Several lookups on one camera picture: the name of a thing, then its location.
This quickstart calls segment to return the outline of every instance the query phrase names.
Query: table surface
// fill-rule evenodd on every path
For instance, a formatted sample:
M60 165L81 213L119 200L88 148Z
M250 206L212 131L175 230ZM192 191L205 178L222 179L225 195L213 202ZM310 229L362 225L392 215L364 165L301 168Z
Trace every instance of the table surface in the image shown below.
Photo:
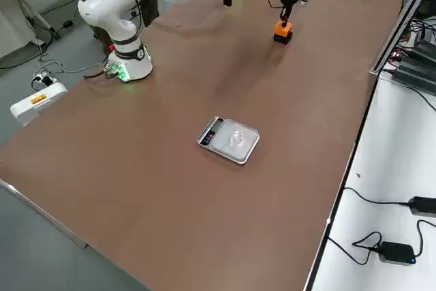
M84 81L0 150L0 177L154 290L302 290L401 0L182 0L143 34L153 75ZM213 116L260 133L245 166Z
M425 97L436 106L436 97ZM436 198L435 129L436 113L418 94L380 80L345 186L375 201ZM330 237L361 262L367 252L351 244L372 231L380 231L384 241L411 245L416 254L419 219L436 223L434 218L412 215L406 207L369 204L345 190ZM328 242L313 290L431 290L436 284L436 229L422 224L421 230L424 251L413 266L386 264L377 254L359 266Z

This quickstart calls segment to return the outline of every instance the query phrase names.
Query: white table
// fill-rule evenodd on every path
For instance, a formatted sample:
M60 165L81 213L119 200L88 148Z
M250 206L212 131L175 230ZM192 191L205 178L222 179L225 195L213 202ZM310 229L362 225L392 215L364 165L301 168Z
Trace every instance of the white table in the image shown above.
M436 106L436 97L424 95ZM378 201L436 198L436 112L418 94L387 80L378 82L345 186ZM412 215L407 207L370 204L345 190L330 237L361 262L367 251L351 244L376 230L383 240L408 243L417 253L416 221L421 218L436 223ZM328 241L313 290L434 290L436 229L426 224L421 229L424 252L413 266L386 264L374 253L366 266L359 266Z

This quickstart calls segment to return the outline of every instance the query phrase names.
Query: power adapter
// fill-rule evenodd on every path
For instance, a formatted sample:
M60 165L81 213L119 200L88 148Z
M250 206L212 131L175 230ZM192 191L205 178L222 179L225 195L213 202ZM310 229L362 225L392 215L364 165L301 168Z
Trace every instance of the power adapter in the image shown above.
M414 215L436 217L436 199L425 197L413 197L407 203Z
M436 46L430 42L421 40L416 47L410 50L409 56L436 65Z
M414 249L411 245L383 241L374 251L379 254L379 259L382 262L400 265L412 265L416 263Z
M73 25L73 21L72 20L66 20L63 24L62 27L64 29L68 29L69 27L71 27Z

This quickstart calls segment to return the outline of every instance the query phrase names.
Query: electronic equipment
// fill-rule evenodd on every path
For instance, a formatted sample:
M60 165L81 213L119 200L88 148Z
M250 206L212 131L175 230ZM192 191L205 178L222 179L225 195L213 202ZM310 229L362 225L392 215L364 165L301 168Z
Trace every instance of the electronic equipment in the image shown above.
M410 211L414 215L436 217L436 199L425 197L413 197L409 201Z
M237 164L245 164L259 141L259 132L246 125L214 117L197 143Z
M392 78L430 93L436 93L436 66L427 61L403 56Z
M30 95L13 104L11 113L21 125L26 125L40 115L40 112L57 101L67 89L62 83L56 82L52 85Z
M400 265L412 265L416 263L414 249L411 245L383 241L379 248L379 259L382 262Z

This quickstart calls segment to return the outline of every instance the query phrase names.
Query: metal frame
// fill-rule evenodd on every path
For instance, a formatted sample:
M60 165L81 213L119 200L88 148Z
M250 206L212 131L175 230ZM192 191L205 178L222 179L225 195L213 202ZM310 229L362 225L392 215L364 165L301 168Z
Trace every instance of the metal frame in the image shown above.
M407 26L409 21L414 17L418 6L421 4L421 0L407 0L404 4L403 9L400 11L399 17L396 20L394 28L391 30L388 39L382 46L379 54L377 55L373 67L371 68L371 73L376 74L380 72L388 61L389 55L394 49L396 43L398 42L404 28Z
M8 191L11 195L19 199L22 203L32 208L36 213L40 214L42 217L47 219L50 224L52 224L60 233L64 234L67 238L69 238L71 241L73 241L78 247L81 249L84 249L88 246L88 244L80 238L76 233L72 232L69 228L67 228L65 225L63 225L60 221L55 219L53 216L51 216L49 213L47 213L44 209L36 205L33 201L28 199L26 196L24 196L22 193L20 193L17 189L15 189L14 186L6 183L2 179L0 179L0 187L4 188L6 191Z

